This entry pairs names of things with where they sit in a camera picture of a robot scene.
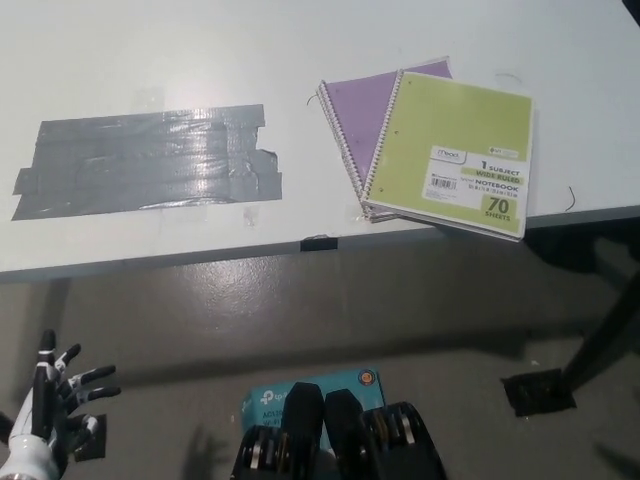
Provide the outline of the white and black left hand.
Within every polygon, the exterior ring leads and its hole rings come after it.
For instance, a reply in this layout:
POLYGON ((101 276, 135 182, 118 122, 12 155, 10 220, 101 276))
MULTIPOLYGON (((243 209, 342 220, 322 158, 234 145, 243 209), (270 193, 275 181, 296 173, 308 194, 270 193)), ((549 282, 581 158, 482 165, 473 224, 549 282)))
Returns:
POLYGON ((67 367, 81 346, 74 344, 57 355, 56 344, 56 333, 46 330, 39 343, 31 388, 17 418, 8 422, 8 433, 1 437, 9 450, 1 467, 3 479, 61 479, 69 458, 89 447, 102 431, 97 416, 76 411, 122 393, 118 386, 87 387, 114 375, 114 365, 67 376, 67 367))

